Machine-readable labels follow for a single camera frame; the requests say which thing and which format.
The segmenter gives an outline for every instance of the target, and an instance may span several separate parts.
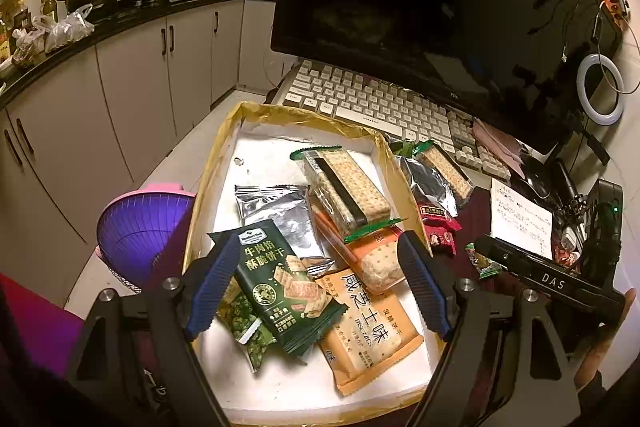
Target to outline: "cabinet door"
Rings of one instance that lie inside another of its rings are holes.
[[[94,244],[101,211],[132,183],[104,101],[95,48],[47,73],[7,111],[42,185]]]
[[[0,133],[0,272],[63,307],[94,247],[42,188],[5,111]]]
[[[266,94],[277,87],[289,57],[271,51],[275,6],[272,1],[244,1],[238,83],[249,92]]]
[[[162,18],[96,45],[113,127],[136,184],[144,182],[177,143],[168,44]]]
[[[178,140],[209,114],[213,8],[169,15],[169,84]]]
[[[240,35],[244,1],[214,6],[211,100],[215,102],[238,84]]]

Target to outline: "tile floor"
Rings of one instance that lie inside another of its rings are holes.
[[[197,192],[200,176],[220,124],[236,103],[248,101],[261,103],[264,96],[239,90],[229,93],[178,143],[143,185],[159,182],[179,183],[185,190]],[[104,288],[114,288],[121,296],[132,294],[132,291],[93,253],[66,301],[65,310],[85,319],[96,296]]]

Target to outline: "computer monitor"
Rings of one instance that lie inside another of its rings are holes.
[[[600,0],[278,0],[271,47],[413,89],[541,153],[580,110],[576,73],[596,51]],[[622,33],[602,9],[600,49]],[[591,68],[591,96],[602,79]]]

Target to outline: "white keyboard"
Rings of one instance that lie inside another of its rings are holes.
[[[403,87],[370,76],[305,60],[285,79],[283,105],[371,127],[403,140],[433,140],[457,163],[509,181],[509,169],[476,146],[472,117]]]

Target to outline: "screw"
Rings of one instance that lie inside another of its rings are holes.
[[[458,279],[458,288],[463,292],[470,292],[476,289],[476,283],[465,277],[463,279]]]
[[[106,290],[102,290],[100,292],[100,294],[98,295],[98,298],[102,301],[102,302],[109,302],[111,299],[113,299],[116,296],[116,292],[115,290],[112,290],[111,288],[107,288]]]
[[[529,288],[524,290],[524,292],[522,292],[522,295],[524,295],[524,298],[529,302],[535,302],[538,300],[538,293]]]
[[[165,290],[173,291],[178,286],[180,286],[180,279],[177,277],[167,277],[164,281],[162,281],[162,288]]]

